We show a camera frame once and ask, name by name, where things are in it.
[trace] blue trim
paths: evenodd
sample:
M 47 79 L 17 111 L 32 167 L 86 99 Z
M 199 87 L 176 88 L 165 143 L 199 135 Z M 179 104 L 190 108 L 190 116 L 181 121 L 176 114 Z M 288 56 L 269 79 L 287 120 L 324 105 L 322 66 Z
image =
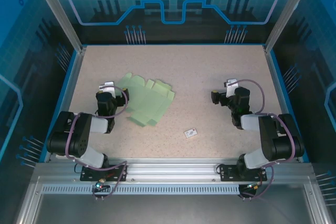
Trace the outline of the blue trim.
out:
M 267 17 L 265 21 L 263 22 L 241 22 L 241 21 L 231 21 L 228 19 L 228 17 L 225 16 L 225 14 L 219 9 L 217 5 L 209 5 L 206 4 L 206 0 L 185 0 L 182 4 L 182 19 L 181 21 L 166 21 L 164 16 L 164 3 L 162 0 L 140 0 L 140 5 L 132 5 L 130 8 L 127 9 L 126 12 L 121 15 L 121 17 L 116 22 L 97 22 L 97 23 L 85 23 L 81 20 L 75 5 L 72 0 L 68 0 L 69 4 L 77 18 L 78 23 L 80 23 L 82 26 L 117 26 L 119 25 L 134 9 L 145 9 L 145 4 L 159 4 L 160 10 L 161 10 L 161 22 L 165 25 L 181 25 L 185 22 L 186 19 L 186 13 L 187 13 L 187 4 L 188 3 L 201 3 L 202 8 L 210 8 L 216 11 L 219 16 L 225 20 L 229 25 L 265 25 L 268 23 L 269 19 L 271 18 L 271 15 L 273 13 L 273 10 L 275 9 L 278 0 L 274 0 L 272 7 L 270 8 Z
M 329 99 L 330 99 L 330 93 L 336 88 L 336 82 L 334 82 L 333 84 L 331 84 L 328 88 L 327 88 L 327 93 L 325 95 L 325 100 L 324 100 L 324 107 L 327 111 L 327 114 L 329 116 L 330 122 L 332 124 L 332 126 L 334 127 L 334 130 L 336 131 L 336 121 L 335 118 L 332 115 L 332 112 L 329 108 Z
M 55 125 L 55 122 L 57 120 L 58 114 L 60 112 L 60 109 L 61 109 L 61 106 L 62 106 L 62 102 L 63 102 L 63 98 L 64 98 L 65 92 L 67 90 L 68 82 L 69 82 L 69 79 L 70 79 L 71 71 L 72 71 L 72 68 L 74 67 L 76 55 L 77 55 L 77 52 L 74 50 L 74 52 L 73 52 L 73 54 L 71 56 L 71 60 L 70 60 L 70 64 L 69 64 L 69 67 L 68 67 L 67 74 L 65 75 L 65 78 L 64 78 L 64 82 L 63 82 L 63 86 L 62 86 L 61 92 L 60 92 L 58 100 L 57 100 L 55 111 L 54 111 L 53 117 L 51 119 L 50 127 L 49 127 L 49 130 L 48 130 L 48 133 L 47 133 L 47 137 L 46 137 L 43 149 L 42 149 L 42 153 L 40 155 L 39 162 L 41 162 L 41 163 L 44 162 L 44 160 L 46 158 L 46 155 L 47 155 L 47 139 L 49 137 L 49 134 L 50 134 L 51 130 L 53 129 L 53 127 Z
M 15 84 L 8 81 L 2 74 L 0 74 L 0 80 L 2 80 L 7 86 L 9 86 L 9 88 L 11 88 L 16 93 L 17 99 L 19 100 L 19 108 L 16 111 L 15 117 L 12 121 L 12 124 L 10 125 L 11 127 L 8 130 L 5 141 L 4 141 L 4 143 L 1 147 L 1 150 L 0 150 L 0 162 L 1 162 L 2 157 L 4 156 L 5 150 L 7 148 L 8 142 L 12 137 L 14 128 L 15 128 L 16 123 L 17 123 L 17 120 L 19 119 L 21 111 L 23 109 L 23 101 L 22 101 L 20 88 L 18 88 Z
M 271 57 L 272 57 L 272 61 L 273 61 L 273 64 L 274 64 L 274 68 L 275 68 L 276 74 L 277 74 L 279 82 L 280 82 L 280 87 L 281 87 L 282 93 L 284 94 L 283 97 L 285 98 L 285 103 L 286 103 L 286 106 L 288 108 L 288 112 L 289 112 L 289 114 L 291 114 L 293 116 L 295 124 L 296 124 L 296 127 L 298 128 L 299 133 L 300 133 L 299 125 L 298 125 L 298 122 L 296 121 L 296 118 L 295 118 L 295 115 L 294 115 L 294 111 L 293 111 L 292 105 L 290 103 L 289 96 L 288 96 L 288 93 L 287 93 L 287 90 L 286 90 L 286 86 L 285 86 L 285 83 L 283 81 L 283 78 L 282 78 L 282 75 L 281 75 L 281 72 L 280 72 L 280 68 L 279 68 L 279 65 L 278 65 L 278 61 L 277 61 L 277 59 L 275 57 L 273 49 L 271 50 L 270 54 L 271 54 Z M 302 157 L 303 161 L 304 162 L 309 162 L 306 150 L 304 152 L 305 153 L 304 153 L 304 155 Z

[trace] small card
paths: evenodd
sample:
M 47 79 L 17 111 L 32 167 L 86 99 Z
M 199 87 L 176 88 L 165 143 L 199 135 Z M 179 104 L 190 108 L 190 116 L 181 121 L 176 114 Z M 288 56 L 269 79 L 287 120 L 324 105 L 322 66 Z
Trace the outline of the small card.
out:
M 187 138 L 189 138 L 189 137 L 192 137 L 194 135 L 197 135 L 197 131 L 196 131 L 195 128 L 193 128 L 191 130 L 185 131 L 184 134 Z

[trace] blue wall panel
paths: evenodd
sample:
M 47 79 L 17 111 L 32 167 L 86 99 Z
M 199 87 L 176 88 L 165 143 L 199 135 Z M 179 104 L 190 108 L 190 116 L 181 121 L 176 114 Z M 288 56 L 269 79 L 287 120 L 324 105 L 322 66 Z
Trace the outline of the blue wall panel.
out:
M 84 44 L 179 44 L 264 43 L 287 0 L 60 1 Z
M 0 0 L 0 7 L 0 222 L 7 224 L 40 155 L 37 141 L 23 139 L 44 142 L 73 47 L 45 0 Z
M 301 0 L 274 52 L 310 161 L 317 169 L 336 172 L 334 3 Z

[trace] ventilation slot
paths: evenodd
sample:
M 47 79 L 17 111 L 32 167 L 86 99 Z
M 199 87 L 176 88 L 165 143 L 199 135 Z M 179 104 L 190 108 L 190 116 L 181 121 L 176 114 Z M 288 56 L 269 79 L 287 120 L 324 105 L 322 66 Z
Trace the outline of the ventilation slot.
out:
M 43 194 L 92 194 L 94 185 L 44 185 Z M 111 191 L 108 188 L 97 195 Z M 238 195 L 238 185 L 119 185 L 118 195 Z

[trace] speckled beige tabletop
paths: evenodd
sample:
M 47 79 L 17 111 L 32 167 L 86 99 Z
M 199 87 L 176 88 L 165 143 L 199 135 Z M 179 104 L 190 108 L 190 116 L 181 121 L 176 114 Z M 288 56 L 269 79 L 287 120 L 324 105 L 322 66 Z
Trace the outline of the speckled beige tabletop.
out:
M 175 98 L 155 127 L 140 127 L 124 113 L 111 134 L 91 133 L 89 144 L 110 158 L 229 158 L 259 148 L 259 133 L 236 129 L 230 110 L 211 102 L 211 91 L 224 89 L 230 78 L 259 82 L 266 96 L 264 112 L 281 111 L 258 45 L 88 46 L 70 111 L 94 113 L 98 86 L 128 72 L 168 83 Z M 251 110 L 259 110 L 259 89 L 240 84 L 251 91 Z M 192 128 L 198 135 L 186 139 L 184 131 Z

